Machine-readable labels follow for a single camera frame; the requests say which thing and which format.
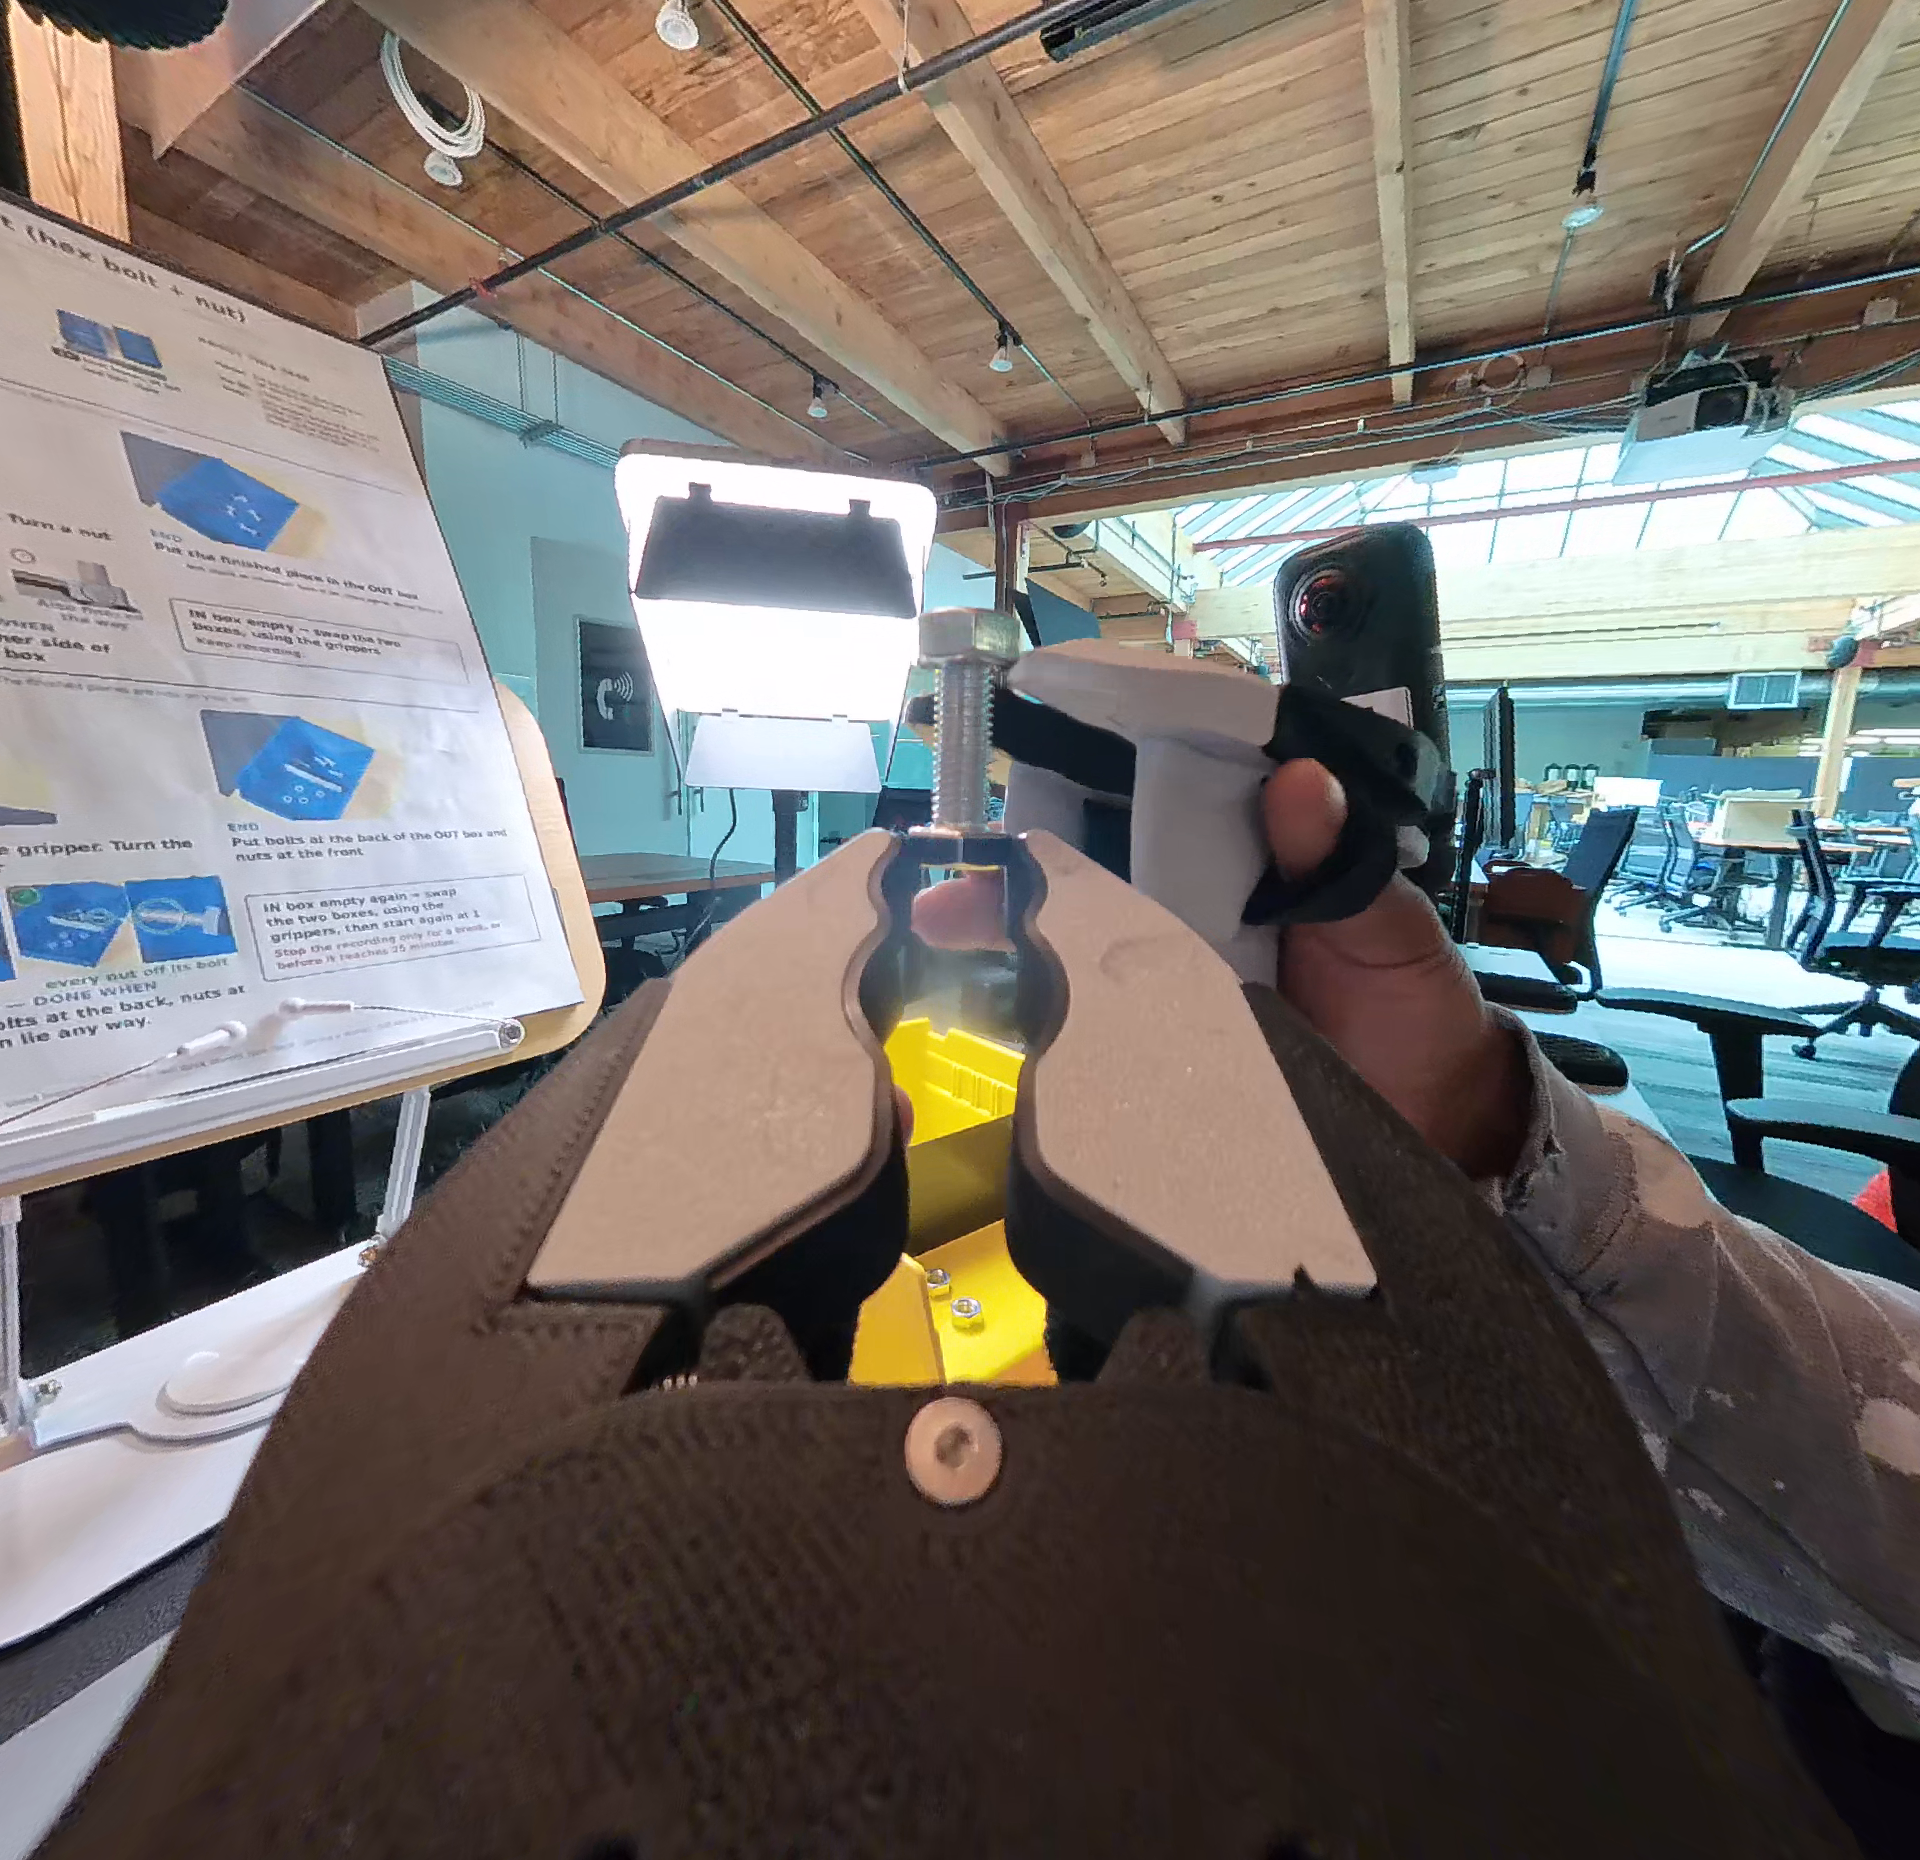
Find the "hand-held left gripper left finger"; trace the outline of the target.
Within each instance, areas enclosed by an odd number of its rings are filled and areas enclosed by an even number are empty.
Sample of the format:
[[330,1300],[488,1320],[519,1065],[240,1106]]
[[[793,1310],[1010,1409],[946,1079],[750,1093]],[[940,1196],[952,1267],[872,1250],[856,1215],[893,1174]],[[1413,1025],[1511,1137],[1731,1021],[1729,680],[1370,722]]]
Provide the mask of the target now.
[[560,1145],[530,1299],[856,1327],[905,1254],[901,1097],[862,998],[901,853],[856,834],[524,1097],[524,1134]]

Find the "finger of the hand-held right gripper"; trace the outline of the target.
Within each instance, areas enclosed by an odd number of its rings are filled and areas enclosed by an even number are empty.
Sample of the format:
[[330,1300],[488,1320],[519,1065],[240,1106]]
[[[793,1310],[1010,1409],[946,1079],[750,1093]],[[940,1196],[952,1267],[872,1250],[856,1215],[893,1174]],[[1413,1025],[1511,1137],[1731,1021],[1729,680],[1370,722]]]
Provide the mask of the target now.
[[1010,779],[1001,803],[1001,912],[1026,912],[1037,901],[1030,839],[1051,834],[1041,874],[1059,874],[1047,912],[1137,912],[1137,894],[1090,855],[1090,821],[1103,839],[1129,850],[1134,806],[1104,790],[1088,790],[1070,779]]
[[1278,775],[1278,687],[1195,657],[1064,642],[1026,650],[997,698],[1008,798],[1137,798],[1147,768]]

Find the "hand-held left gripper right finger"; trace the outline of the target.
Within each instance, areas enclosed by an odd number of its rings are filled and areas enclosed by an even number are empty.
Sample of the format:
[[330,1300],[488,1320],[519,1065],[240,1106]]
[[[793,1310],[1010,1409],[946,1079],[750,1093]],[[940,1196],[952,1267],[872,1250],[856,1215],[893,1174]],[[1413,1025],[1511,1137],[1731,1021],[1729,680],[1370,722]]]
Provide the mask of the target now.
[[1055,1310],[1376,1290],[1237,971],[1072,841],[1020,839],[1026,1032],[1008,1244]]

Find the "steel hex bolt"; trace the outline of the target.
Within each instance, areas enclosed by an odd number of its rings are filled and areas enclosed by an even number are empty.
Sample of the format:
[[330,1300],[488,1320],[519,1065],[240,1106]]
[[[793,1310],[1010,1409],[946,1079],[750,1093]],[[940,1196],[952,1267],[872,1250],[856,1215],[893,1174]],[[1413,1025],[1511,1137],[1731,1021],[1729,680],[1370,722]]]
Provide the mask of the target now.
[[1015,841],[989,821],[989,764],[994,764],[994,691],[1001,687],[1008,657],[952,657],[933,662],[933,790],[928,821],[908,824],[923,868],[952,873],[1008,873]]

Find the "yellow plastic bin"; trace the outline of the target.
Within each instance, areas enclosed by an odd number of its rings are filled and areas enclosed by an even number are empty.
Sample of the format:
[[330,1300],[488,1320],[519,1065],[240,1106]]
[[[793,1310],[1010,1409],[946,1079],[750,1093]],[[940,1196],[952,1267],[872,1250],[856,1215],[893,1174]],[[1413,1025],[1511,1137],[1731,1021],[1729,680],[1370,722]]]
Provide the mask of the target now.
[[[915,1106],[915,1137],[940,1137],[1015,1114],[1020,1055],[973,1032],[901,1021],[885,1044],[893,1088]],[[940,1267],[952,1292],[938,1300],[923,1268]],[[961,1331],[952,1299],[980,1299],[986,1327]],[[901,1254],[893,1272],[862,1300],[851,1368],[856,1385],[1051,1385],[1047,1299],[1020,1279],[1001,1223]]]

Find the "person's right forearm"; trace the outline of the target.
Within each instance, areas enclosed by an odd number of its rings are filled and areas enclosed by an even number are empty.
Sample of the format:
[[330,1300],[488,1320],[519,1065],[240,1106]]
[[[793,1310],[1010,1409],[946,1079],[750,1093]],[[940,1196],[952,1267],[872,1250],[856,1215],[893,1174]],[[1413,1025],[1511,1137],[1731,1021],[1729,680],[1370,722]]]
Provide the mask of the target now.
[[1618,1380],[1703,1587],[1823,1652],[1878,1727],[1920,1707],[1920,1300],[1729,1215],[1502,1005],[1529,1137],[1486,1180]]

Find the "person's right hand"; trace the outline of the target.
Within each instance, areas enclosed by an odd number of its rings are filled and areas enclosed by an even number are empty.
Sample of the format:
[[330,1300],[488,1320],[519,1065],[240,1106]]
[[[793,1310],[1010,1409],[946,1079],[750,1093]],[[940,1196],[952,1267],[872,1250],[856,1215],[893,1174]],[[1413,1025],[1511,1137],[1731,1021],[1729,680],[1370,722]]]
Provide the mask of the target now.
[[[1314,758],[1282,764],[1260,785],[1263,839],[1289,880],[1332,855],[1345,816],[1340,782]],[[928,887],[915,928],[946,953],[1001,947],[997,874]],[[1518,1165],[1530,1120],[1521,1032],[1481,998],[1434,906],[1407,874],[1353,919],[1289,928],[1273,987],[1469,1180]]]

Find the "black bin divider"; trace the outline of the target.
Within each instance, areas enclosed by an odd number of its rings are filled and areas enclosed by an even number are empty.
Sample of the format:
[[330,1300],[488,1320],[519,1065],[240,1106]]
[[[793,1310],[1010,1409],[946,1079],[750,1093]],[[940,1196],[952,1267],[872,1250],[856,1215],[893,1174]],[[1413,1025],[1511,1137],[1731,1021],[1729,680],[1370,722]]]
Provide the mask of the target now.
[[905,1250],[928,1258],[968,1230],[1001,1223],[1010,1170],[1010,1114],[952,1131],[940,1137],[915,1137],[905,1148],[908,1170],[908,1238]]

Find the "wooden top desk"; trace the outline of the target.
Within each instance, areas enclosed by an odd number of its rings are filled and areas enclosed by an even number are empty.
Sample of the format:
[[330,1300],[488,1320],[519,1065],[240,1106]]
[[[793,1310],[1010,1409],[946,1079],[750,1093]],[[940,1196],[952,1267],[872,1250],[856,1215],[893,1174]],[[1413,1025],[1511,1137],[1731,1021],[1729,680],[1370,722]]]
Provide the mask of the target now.
[[589,853],[581,874],[605,953],[714,930],[773,887],[764,864],[677,853]]

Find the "studio light panel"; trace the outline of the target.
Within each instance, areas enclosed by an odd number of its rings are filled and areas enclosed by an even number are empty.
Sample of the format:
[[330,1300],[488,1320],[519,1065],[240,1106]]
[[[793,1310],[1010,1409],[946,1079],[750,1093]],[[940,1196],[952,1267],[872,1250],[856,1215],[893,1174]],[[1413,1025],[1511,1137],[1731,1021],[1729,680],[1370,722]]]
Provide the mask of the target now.
[[695,785],[879,790],[877,724],[920,662],[938,496],[631,442],[615,464],[631,618]]

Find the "ceiling projector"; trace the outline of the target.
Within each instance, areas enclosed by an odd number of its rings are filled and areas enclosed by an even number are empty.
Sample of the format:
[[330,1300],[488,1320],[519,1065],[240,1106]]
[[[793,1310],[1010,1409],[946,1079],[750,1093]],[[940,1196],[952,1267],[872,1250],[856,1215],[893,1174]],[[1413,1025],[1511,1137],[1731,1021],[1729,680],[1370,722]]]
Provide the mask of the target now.
[[1792,393],[1777,354],[1691,345],[1654,372],[1625,420],[1618,488],[1746,474],[1790,431]]

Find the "black office chair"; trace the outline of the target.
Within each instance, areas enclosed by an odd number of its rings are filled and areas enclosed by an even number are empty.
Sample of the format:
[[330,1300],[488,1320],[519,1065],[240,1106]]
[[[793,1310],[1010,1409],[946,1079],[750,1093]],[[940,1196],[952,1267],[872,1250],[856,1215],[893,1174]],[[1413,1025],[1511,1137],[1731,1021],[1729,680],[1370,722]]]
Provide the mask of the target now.
[[1760,1040],[1815,1037],[1815,1021],[1790,1005],[1746,1005],[1729,998],[1695,998],[1672,987],[1600,992],[1600,1005],[1654,1010],[1691,1021],[1714,1044],[1714,1079],[1729,1120],[1731,1162],[1695,1155],[1699,1180],[1726,1210],[1781,1230],[1783,1242],[1832,1258],[1835,1268],[1867,1268],[1901,1290],[1920,1290],[1920,1244],[1888,1230],[1852,1199],[1823,1196],[1805,1180],[1765,1170],[1765,1145],[1805,1145],[1826,1154],[1874,1155],[1884,1165],[1920,1165],[1920,1059],[1899,1073],[1884,1114],[1826,1114],[1815,1103],[1765,1097]]

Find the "dark wall picture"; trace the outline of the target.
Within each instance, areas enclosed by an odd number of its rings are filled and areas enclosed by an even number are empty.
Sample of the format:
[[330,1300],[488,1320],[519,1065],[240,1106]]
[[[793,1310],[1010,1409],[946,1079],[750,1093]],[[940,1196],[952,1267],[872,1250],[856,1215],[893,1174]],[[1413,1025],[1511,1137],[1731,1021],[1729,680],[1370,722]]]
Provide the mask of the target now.
[[576,618],[576,662],[581,749],[657,752],[657,687],[637,621]]

